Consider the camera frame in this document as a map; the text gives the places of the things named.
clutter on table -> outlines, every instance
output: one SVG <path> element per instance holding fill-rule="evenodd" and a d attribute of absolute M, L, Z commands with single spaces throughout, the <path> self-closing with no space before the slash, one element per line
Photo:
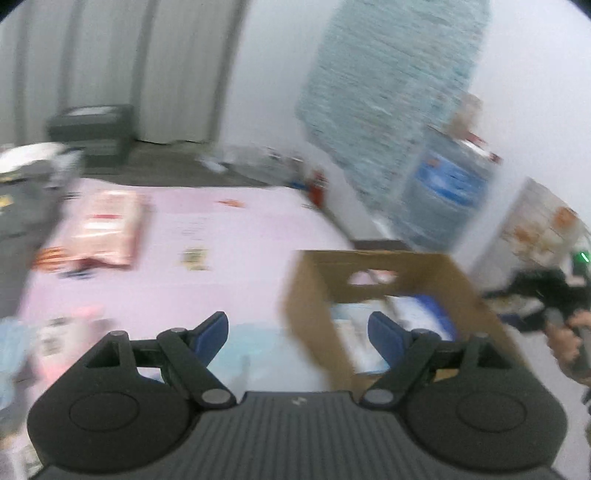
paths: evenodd
<path fill-rule="evenodd" d="M 48 319 L 37 332 L 35 358 L 46 386 L 57 380 L 106 333 L 100 305 L 73 309 L 63 317 Z"/>
<path fill-rule="evenodd" d="M 146 199 L 131 190 L 102 190 L 88 198 L 66 250 L 73 262 L 131 267 L 146 214 Z"/>

light blue cloth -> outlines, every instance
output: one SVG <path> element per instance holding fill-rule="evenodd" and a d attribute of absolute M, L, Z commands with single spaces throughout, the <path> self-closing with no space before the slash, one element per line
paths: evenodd
<path fill-rule="evenodd" d="M 14 400 L 14 378 L 27 361 L 30 345 L 27 327 L 11 317 L 0 320 L 0 422 Z"/>
<path fill-rule="evenodd" d="M 428 124 L 466 90 L 489 0 L 345 0 L 298 105 L 310 141 L 344 169 L 370 210 L 386 211 Z"/>

pink table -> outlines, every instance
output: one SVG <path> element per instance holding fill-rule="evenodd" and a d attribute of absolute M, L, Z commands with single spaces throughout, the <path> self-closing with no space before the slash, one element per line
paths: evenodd
<path fill-rule="evenodd" d="M 285 187 L 127 187 L 83 179 L 73 188 L 83 195 L 100 189 L 137 190 L 149 198 L 151 215 L 135 268 L 97 269 L 87 280 L 32 272 L 21 303 L 23 320 L 39 324 L 98 305 L 113 328 L 133 339 L 153 338 L 174 326 L 194 328 L 217 310 L 232 325 L 281 328 L 281 298 L 297 250 L 351 248 L 300 192 Z M 245 207 L 219 203 L 227 199 Z M 62 244 L 81 202 L 66 202 L 47 247 Z M 187 270 L 181 263 L 186 248 L 206 248 L 208 270 Z"/>

